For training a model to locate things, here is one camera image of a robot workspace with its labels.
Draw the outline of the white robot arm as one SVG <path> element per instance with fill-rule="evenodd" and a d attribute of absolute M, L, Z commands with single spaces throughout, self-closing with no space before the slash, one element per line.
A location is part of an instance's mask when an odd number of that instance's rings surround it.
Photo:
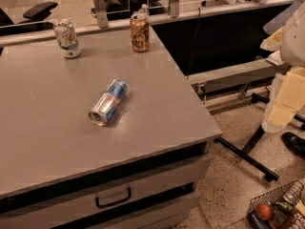
<path fill-rule="evenodd" d="M 266 106 L 261 127 L 266 133 L 286 128 L 295 114 L 305 106 L 305 3 L 302 2 L 284 26 L 261 43 L 261 48 L 278 55 L 291 66 L 274 77 L 270 101 Z"/>

